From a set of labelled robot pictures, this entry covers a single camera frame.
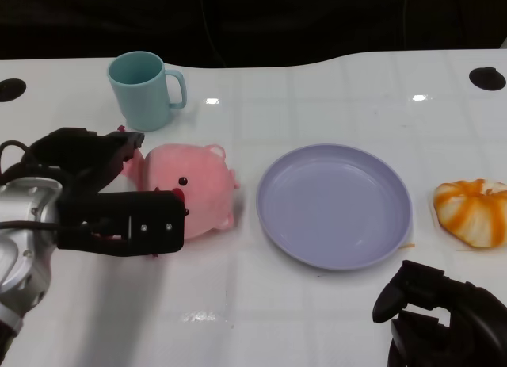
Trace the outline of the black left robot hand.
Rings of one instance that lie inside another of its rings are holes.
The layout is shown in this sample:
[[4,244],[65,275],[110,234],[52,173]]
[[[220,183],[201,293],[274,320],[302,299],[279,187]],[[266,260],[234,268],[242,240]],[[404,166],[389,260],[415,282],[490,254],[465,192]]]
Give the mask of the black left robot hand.
[[33,143],[25,153],[26,170],[63,187],[55,203],[57,223],[36,229],[53,231],[64,250],[118,257],[179,251],[185,226],[182,193],[103,190],[143,141],[139,132],[99,136],[85,128],[61,128]]

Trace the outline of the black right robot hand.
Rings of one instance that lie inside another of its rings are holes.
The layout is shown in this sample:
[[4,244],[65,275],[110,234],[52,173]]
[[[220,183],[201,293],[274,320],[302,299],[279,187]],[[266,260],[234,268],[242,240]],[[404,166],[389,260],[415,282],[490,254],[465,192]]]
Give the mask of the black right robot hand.
[[379,294],[372,319],[391,324],[389,366],[506,364],[506,306],[442,270],[405,260]]

